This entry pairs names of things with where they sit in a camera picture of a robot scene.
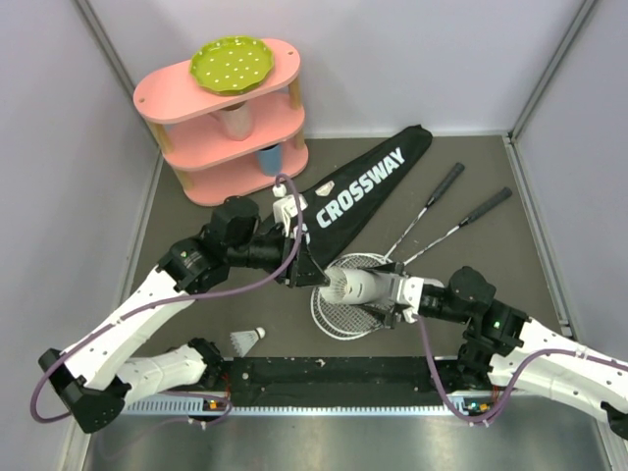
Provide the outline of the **white shuttlecock bottom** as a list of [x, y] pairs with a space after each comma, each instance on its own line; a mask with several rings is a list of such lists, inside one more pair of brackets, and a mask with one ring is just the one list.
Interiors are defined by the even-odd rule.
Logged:
[[230, 341], [238, 357], [245, 357], [250, 350], [265, 337], [266, 331], [262, 327], [230, 333]]

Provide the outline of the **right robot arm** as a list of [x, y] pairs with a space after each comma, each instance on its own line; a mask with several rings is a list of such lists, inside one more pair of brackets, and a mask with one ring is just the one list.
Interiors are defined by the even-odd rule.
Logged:
[[464, 266], [446, 284], [409, 276], [399, 264], [368, 271], [371, 293], [390, 301], [410, 322], [426, 318], [462, 324], [457, 373], [467, 387], [484, 384], [505, 396], [519, 390], [571, 406], [627, 436], [627, 364], [497, 300], [496, 288]]

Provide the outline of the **white shuttlecock tube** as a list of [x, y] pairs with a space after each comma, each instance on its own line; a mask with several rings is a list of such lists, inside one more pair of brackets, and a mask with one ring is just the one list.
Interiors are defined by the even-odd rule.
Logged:
[[342, 303], [358, 305], [378, 303], [390, 300], [390, 290], [394, 274], [372, 272], [362, 269], [342, 268], [345, 270], [349, 281], [349, 296]]

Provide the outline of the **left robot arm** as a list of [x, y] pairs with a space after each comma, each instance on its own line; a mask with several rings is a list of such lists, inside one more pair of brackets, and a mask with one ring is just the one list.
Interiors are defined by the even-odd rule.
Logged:
[[261, 233], [258, 205], [248, 197], [228, 198], [198, 235], [174, 243], [98, 328], [64, 350], [43, 353], [38, 363], [79, 427], [92, 434], [146, 397], [222, 382], [224, 359], [211, 341], [192, 339], [154, 357], [135, 353], [193, 302], [221, 296], [216, 287], [231, 268], [260, 269], [269, 281], [291, 288], [323, 285], [327, 278], [307, 246], [306, 207], [302, 195], [278, 199], [275, 222]]

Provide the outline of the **white shuttlecock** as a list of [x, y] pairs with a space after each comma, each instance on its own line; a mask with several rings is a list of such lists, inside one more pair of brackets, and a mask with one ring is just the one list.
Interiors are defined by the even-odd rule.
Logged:
[[344, 269], [330, 267], [325, 271], [329, 279], [326, 287], [320, 288], [321, 296], [329, 303], [342, 303], [349, 296], [349, 281]]
[[238, 357], [245, 357], [250, 350], [265, 337], [266, 331], [262, 327], [230, 333], [230, 341]]

